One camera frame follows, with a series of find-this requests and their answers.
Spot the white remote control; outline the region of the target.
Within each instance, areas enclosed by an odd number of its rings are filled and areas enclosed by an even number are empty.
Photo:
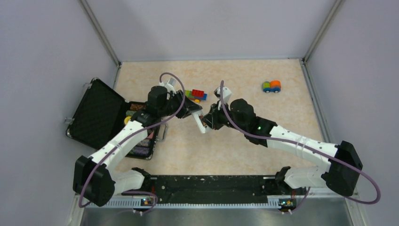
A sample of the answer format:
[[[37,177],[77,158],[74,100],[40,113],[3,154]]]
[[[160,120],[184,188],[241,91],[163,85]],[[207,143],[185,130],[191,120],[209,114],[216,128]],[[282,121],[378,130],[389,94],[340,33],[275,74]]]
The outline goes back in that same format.
[[[204,116],[201,110],[193,112],[192,116],[194,117],[195,122],[197,123],[197,126],[202,134],[208,133],[210,131],[209,126],[201,120]]]

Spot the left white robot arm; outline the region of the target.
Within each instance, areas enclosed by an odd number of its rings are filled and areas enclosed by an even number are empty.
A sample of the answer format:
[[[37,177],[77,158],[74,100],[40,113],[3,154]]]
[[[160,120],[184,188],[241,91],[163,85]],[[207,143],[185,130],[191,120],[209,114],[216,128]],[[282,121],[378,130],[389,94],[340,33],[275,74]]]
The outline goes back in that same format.
[[[108,143],[89,157],[77,159],[74,169],[73,190],[80,195],[79,206],[85,207],[83,200],[99,207],[104,206],[114,195],[135,190],[139,194],[150,191],[151,182],[144,174],[131,169],[116,173],[119,162],[141,141],[149,131],[166,120],[193,115],[200,119],[202,107],[188,99],[182,90],[174,91],[163,86],[154,86],[148,93],[146,106],[136,112],[124,128]]]

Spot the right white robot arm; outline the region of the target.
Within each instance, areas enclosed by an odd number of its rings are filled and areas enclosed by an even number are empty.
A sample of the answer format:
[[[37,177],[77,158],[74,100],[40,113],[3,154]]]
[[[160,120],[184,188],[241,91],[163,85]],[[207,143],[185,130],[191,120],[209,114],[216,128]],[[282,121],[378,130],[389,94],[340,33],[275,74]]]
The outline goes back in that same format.
[[[276,175],[276,188],[282,194],[294,188],[327,187],[342,196],[352,196],[360,174],[350,166],[362,170],[363,164],[353,144],[324,143],[290,132],[276,122],[259,117],[252,105],[244,99],[236,99],[231,106],[212,104],[209,113],[200,117],[211,129],[226,126],[244,131],[245,138],[255,144],[276,148],[315,164],[315,167],[297,169],[284,167]]]

